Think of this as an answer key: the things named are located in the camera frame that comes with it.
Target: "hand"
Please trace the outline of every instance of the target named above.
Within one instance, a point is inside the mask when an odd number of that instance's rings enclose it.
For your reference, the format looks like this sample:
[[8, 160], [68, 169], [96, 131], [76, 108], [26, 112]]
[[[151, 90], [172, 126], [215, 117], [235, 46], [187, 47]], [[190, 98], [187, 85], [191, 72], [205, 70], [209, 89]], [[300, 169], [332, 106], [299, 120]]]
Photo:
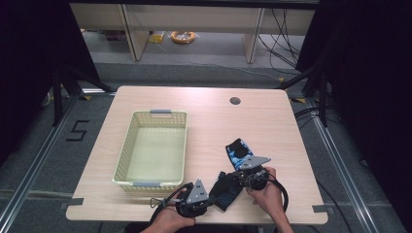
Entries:
[[173, 233], [183, 227], [193, 226], [194, 224], [194, 218], [180, 216], [174, 207], [167, 207], [158, 213], [154, 223], [143, 232]]
[[[272, 175], [269, 175], [269, 180], [275, 180], [276, 170], [271, 167], [265, 167], [265, 169]], [[275, 184], [268, 182], [262, 190], [247, 189], [247, 192], [255, 199], [253, 204], [259, 205], [270, 215], [280, 232], [293, 232], [283, 210], [282, 192]]]

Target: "black cable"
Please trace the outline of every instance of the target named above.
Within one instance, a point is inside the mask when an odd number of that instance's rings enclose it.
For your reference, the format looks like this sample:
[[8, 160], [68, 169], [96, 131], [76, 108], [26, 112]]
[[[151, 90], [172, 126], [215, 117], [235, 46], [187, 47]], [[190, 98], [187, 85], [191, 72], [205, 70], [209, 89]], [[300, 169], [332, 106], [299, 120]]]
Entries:
[[[288, 34], [288, 26], [286, 24], [287, 9], [284, 9], [284, 21], [282, 23], [282, 26], [280, 25], [280, 23], [278, 21], [278, 18], [276, 18], [276, 15], [275, 15], [275, 12], [274, 12], [273, 9], [272, 9], [272, 15], [275, 18], [276, 23], [278, 24], [280, 35], [282, 35], [282, 37], [284, 38], [285, 42], [287, 43], [287, 45], [289, 47], [288, 51], [291, 53], [293, 61], [296, 62], [296, 57], [294, 56], [293, 49], [295, 49], [295, 50], [297, 50], [297, 49], [291, 45], [291, 42], [289, 40], [289, 34]], [[285, 33], [283, 32], [284, 25], [285, 25], [286, 36], [285, 36]]]
[[294, 117], [295, 117], [295, 118], [298, 118], [298, 117], [300, 117], [300, 116], [302, 116], [302, 115], [304, 115], [304, 114], [310, 113], [310, 112], [312, 112], [312, 111], [317, 111], [317, 110], [319, 110], [318, 107], [307, 108], [307, 109], [304, 109], [304, 110], [302, 110], [302, 111], [299, 111], [299, 112], [295, 113], [295, 114], [294, 114]]
[[327, 117], [326, 119], [328, 119], [330, 122], [333, 122], [333, 123], [342, 124], [341, 121], [337, 121], [337, 120], [331, 119], [331, 118], [329, 118], [329, 117]]
[[272, 69], [273, 69], [274, 71], [277, 71], [277, 72], [280, 72], [280, 73], [284, 73], [284, 74], [288, 74], [288, 75], [298, 75], [298, 74], [289, 73], [289, 72], [285, 72], [285, 71], [281, 71], [281, 70], [276, 69], [276, 68], [273, 66], [273, 64], [272, 64], [272, 52], [269, 54], [269, 62], [270, 62], [270, 66], [272, 67]]
[[98, 232], [98, 233], [101, 233], [101, 232], [102, 232], [102, 229], [103, 229], [103, 221], [100, 222], [100, 224], [99, 224], [99, 231], [97, 231], [97, 232]]
[[277, 37], [276, 39], [273, 37], [273, 35], [270, 35], [270, 37], [272, 37], [272, 39], [273, 39], [273, 41], [275, 42], [275, 44], [277, 44], [280, 48], [289, 51], [288, 48], [285, 48], [284, 46], [282, 46], [281, 44], [278, 43], [279, 37], [281, 37], [281, 34], [280, 34], [280, 33], [279, 33], [279, 35], [278, 35], [278, 37]]
[[311, 228], [313, 231], [315, 231], [316, 233], [321, 233], [318, 229], [316, 229], [316, 227], [315, 226], [313, 226], [313, 225], [308, 225], [309, 226], [309, 228]]
[[330, 200], [332, 200], [333, 204], [335, 205], [337, 211], [339, 212], [339, 214], [342, 216], [343, 221], [345, 221], [346, 227], [348, 228], [349, 233], [352, 233], [352, 228], [351, 225], [349, 224], [348, 219], [345, 217], [345, 215], [343, 214], [342, 210], [340, 209], [339, 205], [337, 204], [336, 200], [333, 198], [333, 196], [326, 190], [326, 188], [318, 181], [318, 179], [316, 179], [316, 183], [318, 184], [318, 186], [324, 190], [324, 192], [330, 197]]
[[170, 196], [167, 198], [164, 198], [157, 206], [157, 209], [155, 209], [154, 214], [151, 217], [151, 220], [149, 221], [149, 226], [152, 225], [152, 223], [155, 221], [155, 218], [157, 217], [158, 213], [160, 213], [164, 208], [166, 208], [167, 203], [175, 196], [177, 193], [182, 191], [184, 188], [193, 186], [193, 183], [186, 183], [182, 186], [180, 186], [178, 189], [176, 189]]
[[318, 115], [315, 116], [311, 116], [310, 119], [306, 120], [302, 125], [299, 126], [299, 130], [302, 129], [307, 123], [309, 123], [312, 119], [314, 119], [315, 117], [317, 117]]
[[308, 116], [303, 116], [301, 118], [297, 118], [296, 121], [300, 121], [302, 119], [308, 118], [308, 117], [312, 117], [313, 115], [308, 115]]
[[263, 43], [263, 45], [266, 47], [266, 49], [270, 52], [270, 53], [272, 53], [273, 55], [275, 55], [275, 56], [277, 56], [278, 58], [280, 58], [281, 60], [283, 60], [285, 63], [287, 63], [288, 65], [290, 65], [290, 66], [294, 66], [294, 64], [291, 62], [291, 61], [289, 61], [289, 60], [287, 60], [283, 55], [281, 55], [281, 54], [279, 54], [278, 52], [276, 52], [273, 48], [275, 47], [275, 45], [276, 45], [276, 42], [275, 42], [275, 44], [273, 45], [273, 47], [271, 48], [271, 47], [269, 47], [266, 43], [264, 43], [264, 41], [261, 39], [261, 37], [260, 36], [258, 36], [258, 38], [260, 39], [260, 41]]
[[[286, 191], [285, 187], [278, 182], [278, 180], [276, 179], [275, 176], [273, 176], [272, 174], [269, 173], [269, 176], [271, 176], [273, 179], [275, 180], [268, 180], [269, 182], [275, 184], [282, 192], [283, 196], [284, 196], [284, 204], [283, 204], [283, 208], [284, 208], [284, 212], [286, 212], [286, 210], [288, 209], [288, 205], [289, 205], [289, 195], [288, 192]], [[278, 232], [278, 228], [275, 226], [275, 229], [273, 230], [273, 233], [277, 233]]]

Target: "yellow object on shelf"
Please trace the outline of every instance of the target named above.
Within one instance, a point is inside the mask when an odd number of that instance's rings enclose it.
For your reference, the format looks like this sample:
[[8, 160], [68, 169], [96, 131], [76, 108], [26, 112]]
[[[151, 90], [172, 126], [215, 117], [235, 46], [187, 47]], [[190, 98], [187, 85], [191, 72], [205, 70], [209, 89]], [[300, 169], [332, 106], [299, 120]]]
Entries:
[[163, 41], [164, 31], [154, 31], [149, 37], [149, 43], [160, 44]]

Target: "controller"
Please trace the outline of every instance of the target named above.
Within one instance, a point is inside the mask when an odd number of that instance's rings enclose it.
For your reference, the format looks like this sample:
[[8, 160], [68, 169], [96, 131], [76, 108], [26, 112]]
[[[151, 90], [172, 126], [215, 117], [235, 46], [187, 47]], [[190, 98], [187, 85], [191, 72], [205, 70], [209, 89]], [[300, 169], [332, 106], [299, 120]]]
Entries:
[[261, 164], [270, 161], [269, 157], [250, 156], [232, 173], [240, 184], [252, 190], [262, 190], [269, 180], [269, 172]]
[[186, 191], [179, 193], [176, 202], [176, 211], [181, 216], [196, 217], [206, 213], [207, 208], [214, 203], [213, 198], [207, 194], [201, 180], [189, 185]]

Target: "wooden table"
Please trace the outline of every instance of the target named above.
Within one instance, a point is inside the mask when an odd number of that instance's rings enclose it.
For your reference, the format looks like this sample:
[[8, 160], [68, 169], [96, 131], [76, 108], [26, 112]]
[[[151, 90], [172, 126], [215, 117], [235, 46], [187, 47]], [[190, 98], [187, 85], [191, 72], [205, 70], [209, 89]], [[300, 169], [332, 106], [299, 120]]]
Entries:
[[[241, 100], [239, 105], [230, 98]], [[278, 180], [290, 196], [287, 215], [292, 224], [324, 224], [326, 213], [309, 159], [283, 90], [122, 86], [116, 94], [91, 152], [73, 198], [82, 205], [69, 206], [72, 220], [148, 221], [154, 212], [148, 198], [125, 192], [112, 183], [125, 132], [135, 111], [183, 110], [188, 113], [188, 138], [184, 183], [201, 179], [209, 191], [220, 171], [232, 172], [224, 147], [237, 138], [258, 156], [271, 157], [267, 166], [277, 169]], [[272, 223], [252, 198], [242, 191], [223, 213], [208, 208], [198, 223]]]

